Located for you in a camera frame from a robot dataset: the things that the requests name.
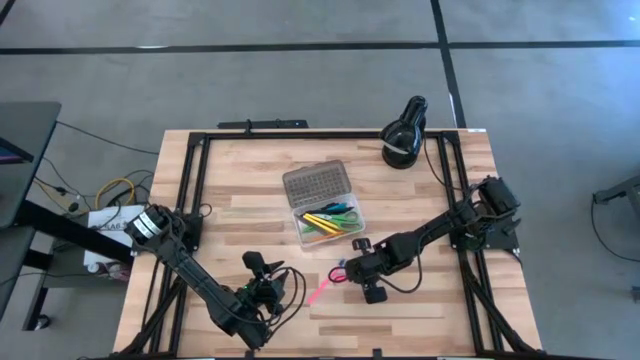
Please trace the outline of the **black mounting bar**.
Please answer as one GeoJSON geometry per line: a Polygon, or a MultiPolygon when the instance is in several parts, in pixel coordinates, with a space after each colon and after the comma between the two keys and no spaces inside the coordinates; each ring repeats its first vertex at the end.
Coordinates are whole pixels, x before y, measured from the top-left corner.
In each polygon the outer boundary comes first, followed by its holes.
{"type": "Polygon", "coordinates": [[[252,129],[308,129],[309,124],[306,120],[296,119],[296,120],[282,120],[282,119],[274,119],[274,120],[251,120],[246,119],[244,121],[235,121],[235,122],[219,122],[217,124],[218,129],[242,129],[242,130],[252,130],[252,129]]]}

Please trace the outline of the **black monitor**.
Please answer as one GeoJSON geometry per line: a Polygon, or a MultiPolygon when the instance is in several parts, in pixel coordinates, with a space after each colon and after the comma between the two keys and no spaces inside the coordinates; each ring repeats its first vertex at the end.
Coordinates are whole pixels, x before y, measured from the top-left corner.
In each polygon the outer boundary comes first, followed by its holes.
{"type": "Polygon", "coordinates": [[[31,163],[33,159],[30,153],[0,137],[0,165],[31,163]]]}

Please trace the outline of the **white paper sheet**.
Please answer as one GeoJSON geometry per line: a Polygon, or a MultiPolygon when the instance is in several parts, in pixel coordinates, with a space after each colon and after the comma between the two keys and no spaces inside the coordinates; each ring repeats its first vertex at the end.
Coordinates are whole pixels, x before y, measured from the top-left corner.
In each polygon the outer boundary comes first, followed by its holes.
{"type": "Polygon", "coordinates": [[[144,205],[114,206],[89,213],[88,226],[128,248],[132,247],[131,238],[124,233],[128,222],[143,210],[144,205]]]}

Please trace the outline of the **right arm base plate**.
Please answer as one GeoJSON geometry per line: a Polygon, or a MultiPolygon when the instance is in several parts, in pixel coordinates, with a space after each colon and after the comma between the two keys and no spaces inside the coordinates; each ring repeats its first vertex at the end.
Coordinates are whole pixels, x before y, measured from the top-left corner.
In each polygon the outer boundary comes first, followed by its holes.
{"type": "Polygon", "coordinates": [[[512,211],[505,215],[482,215],[450,234],[451,245],[479,252],[486,249],[514,250],[519,247],[515,229],[520,219],[512,211]]]}

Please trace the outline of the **black desk lamp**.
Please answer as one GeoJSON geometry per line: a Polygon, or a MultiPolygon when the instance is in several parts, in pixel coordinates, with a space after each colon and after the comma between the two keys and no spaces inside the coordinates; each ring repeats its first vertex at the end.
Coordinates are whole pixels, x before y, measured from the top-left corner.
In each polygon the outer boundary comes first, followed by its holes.
{"type": "Polygon", "coordinates": [[[382,158],[392,168],[407,169],[415,164],[424,139],[427,109],[423,96],[413,96],[399,118],[380,132],[382,158]]]}

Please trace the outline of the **grey chair base leg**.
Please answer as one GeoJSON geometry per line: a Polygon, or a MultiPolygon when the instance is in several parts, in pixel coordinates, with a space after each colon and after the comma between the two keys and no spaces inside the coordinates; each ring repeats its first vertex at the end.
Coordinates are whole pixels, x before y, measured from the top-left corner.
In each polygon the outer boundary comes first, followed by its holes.
{"type": "Polygon", "coordinates": [[[597,204],[606,204],[615,198],[626,197],[632,205],[640,206],[640,175],[633,176],[608,189],[596,191],[593,198],[597,204]]]}

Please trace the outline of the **yellow pen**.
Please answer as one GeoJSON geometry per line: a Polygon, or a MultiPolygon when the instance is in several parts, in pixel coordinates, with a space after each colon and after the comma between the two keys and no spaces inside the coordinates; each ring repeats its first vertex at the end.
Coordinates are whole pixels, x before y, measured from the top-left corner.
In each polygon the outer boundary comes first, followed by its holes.
{"type": "Polygon", "coordinates": [[[306,220],[304,218],[301,219],[301,222],[304,224],[304,227],[305,226],[313,226],[313,227],[319,228],[320,230],[322,230],[322,235],[328,235],[328,234],[337,233],[337,231],[328,231],[326,228],[322,228],[322,227],[318,226],[317,224],[314,224],[314,223],[312,223],[312,222],[310,222],[310,221],[308,221],[308,220],[306,220]]]}

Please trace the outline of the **yellow highlighter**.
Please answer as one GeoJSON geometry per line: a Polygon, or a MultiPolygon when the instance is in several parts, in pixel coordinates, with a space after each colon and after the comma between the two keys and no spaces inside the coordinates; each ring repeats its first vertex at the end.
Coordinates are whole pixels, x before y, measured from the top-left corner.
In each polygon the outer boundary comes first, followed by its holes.
{"type": "Polygon", "coordinates": [[[338,231],[340,229],[340,227],[324,218],[320,218],[317,217],[315,215],[306,213],[303,215],[303,218],[314,223],[317,224],[318,226],[322,227],[322,228],[326,228],[328,231],[338,231]]]}

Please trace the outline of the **black desk leg with caster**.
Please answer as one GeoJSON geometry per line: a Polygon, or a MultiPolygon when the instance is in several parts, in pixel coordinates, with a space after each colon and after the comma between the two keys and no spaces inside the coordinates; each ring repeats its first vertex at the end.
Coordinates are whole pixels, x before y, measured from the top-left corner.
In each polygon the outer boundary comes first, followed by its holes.
{"type": "Polygon", "coordinates": [[[23,331],[42,330],[51,323],[51,319],[42,313],[42,308],[48,293],[48,288],[44,286],[44,281],[52,259],[52,254],[45,254],[36,250],[29,250],[26,254],[23,264],[27,267],[41,270],[43,275],[39,280],[36,292],[28,308],[22,327],[23,331]]]}

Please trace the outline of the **black desk foot beam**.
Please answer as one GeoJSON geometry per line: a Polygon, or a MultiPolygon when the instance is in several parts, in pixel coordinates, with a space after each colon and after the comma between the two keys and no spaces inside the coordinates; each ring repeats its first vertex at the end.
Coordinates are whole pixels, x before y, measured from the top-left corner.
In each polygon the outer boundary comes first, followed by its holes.
{"type": "Polygon", "coordinates": [[[14,224],[31,227],[36,231],[66,240],[104,257],[128,265],[133,264],[131,250],[126,245],[31,201],[24,200],[22,202],[15,216],[14,224]]]}

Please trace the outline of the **clear pencil box grey lid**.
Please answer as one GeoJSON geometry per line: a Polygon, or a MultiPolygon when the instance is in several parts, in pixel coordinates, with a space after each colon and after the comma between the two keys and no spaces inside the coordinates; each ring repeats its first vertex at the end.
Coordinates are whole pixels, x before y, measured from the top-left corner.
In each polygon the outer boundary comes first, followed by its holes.
{"type": "Polygon", "coordinates": [[[344,163],[340,160],[331,160],[315,165],[303,167],[285,173],[282,176],[285,193],[290,207],[295,230],[300,245],[310,248],[323,243],[331,242],[343,237],[355,235],[365,230],[366,223],[361,213],[357,198],[353,193],[352,185],[347,175],[344,163]],[[353,207],[350,211],[358,213],[363,229],[357,232],[345,233],[341,237],[316,243],[307,243],[307,240],[322,236],[322,234],[300,234],[304,224],[301,222],[306,213],[315,215],[319,209],[330,203],[346,202],[353,207]]]}

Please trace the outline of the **black metal table frame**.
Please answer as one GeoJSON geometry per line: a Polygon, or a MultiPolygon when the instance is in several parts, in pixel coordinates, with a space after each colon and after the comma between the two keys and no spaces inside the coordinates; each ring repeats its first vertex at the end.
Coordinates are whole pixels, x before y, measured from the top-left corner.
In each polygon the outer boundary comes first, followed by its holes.
{"type": "MultiPolygon", "coordinates": [[[[364,234],[379,241],[414,229],[447,209],[439,183],[435,141],[407,170],[389,167],[374,130],[296,131],[290,138],[217,132],[208,149],[189,144],[185,130],[165,133],[151,186],[153,202],[168,207],[202,194],[205,215],[197,261],[232,288],[250,278],[242,256],[260,252],[306,278],[308,297],[328,271],[353,255],[349,238],[303,248],[294,228],[282,176],[316,163],[344,163],[364,216],[364,234]]],[[[290,321],[260,356],[349,357],[471,355],[474,353],[463,282],[447,239],[429,245],[420,265],[392,279],[388,300],[369,305],[354,284],[329,284],[312,304],[293,305],[290,321]]]]}

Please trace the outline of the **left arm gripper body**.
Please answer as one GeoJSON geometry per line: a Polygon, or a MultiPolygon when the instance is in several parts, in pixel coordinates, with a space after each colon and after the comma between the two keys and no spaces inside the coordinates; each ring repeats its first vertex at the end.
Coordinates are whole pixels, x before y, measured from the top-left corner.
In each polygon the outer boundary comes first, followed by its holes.
{"type": "Polygon", "coordinates": [[[248,292],[248,299],[258,308],[264,305],[267,311],[276,316],[279,314],[279,301],[275,299],[271,275],[264,271],[266,263],[262,254],[255,251],[247,251],[242,256],[243,263],[249,269],[253,278],[244,286],[248,292]]]}

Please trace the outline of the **black desk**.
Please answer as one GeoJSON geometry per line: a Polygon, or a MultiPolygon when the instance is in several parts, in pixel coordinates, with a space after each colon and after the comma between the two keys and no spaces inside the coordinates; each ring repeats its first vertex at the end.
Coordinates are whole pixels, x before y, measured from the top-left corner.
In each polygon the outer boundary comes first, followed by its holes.
{"type": "Polygon", "coordinates": [[[0,229],[10,227],[52,137],[59,102],[0,102],[0,137],[30,153],[31,163],[0,165],[0,229]]]}
{"type": "Polygon", "coordinates": [[[31,227],[0,229],[0,321],[34,235],[35,230],[31,227]]]}

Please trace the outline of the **pink pen blue cap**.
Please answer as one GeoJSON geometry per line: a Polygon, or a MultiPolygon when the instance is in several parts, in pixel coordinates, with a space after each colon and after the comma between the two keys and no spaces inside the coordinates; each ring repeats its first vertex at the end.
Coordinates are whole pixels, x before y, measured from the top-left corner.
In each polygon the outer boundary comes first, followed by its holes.
{"type": "Polygon", "coordinates": [[[307,304],[308,305],[312,305],[317,298],[320,296],[321,292],[331,283],[329,278],[326,278],[324,280],[322,280],[319,284],[319,286],[317,287],[316,290],[314,290],[312,292],[312,294],[308,297],[307,299],[307,304]]]}

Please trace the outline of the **green handled scissors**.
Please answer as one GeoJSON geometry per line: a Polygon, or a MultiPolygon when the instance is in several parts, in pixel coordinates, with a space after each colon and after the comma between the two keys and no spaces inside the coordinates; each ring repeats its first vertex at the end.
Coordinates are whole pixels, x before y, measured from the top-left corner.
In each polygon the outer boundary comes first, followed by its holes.
{"type": "Polygon", "coordinates": [[[317,218],[321,218],[331,228],[352,233],[363,229],[363,223],[357,212],[349,211],[343,214],[322,214],[316,213],[317,218]]]}

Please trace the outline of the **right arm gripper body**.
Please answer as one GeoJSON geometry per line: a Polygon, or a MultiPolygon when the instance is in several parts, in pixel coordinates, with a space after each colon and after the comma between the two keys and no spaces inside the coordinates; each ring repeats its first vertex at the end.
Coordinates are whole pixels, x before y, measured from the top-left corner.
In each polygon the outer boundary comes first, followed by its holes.
{"type": "Polygon", "coordinates": [[[368,238],[353,240],[352,247],[361,254],[345,262],[346,279],[361,286],[367,304],[386,301],[386,289],[378,286],[377,283],[383,275],[388,276],[396,272],[399,269],[399,263],[392,258],[391,252],[384,246],[372,247],[368,238]]]}

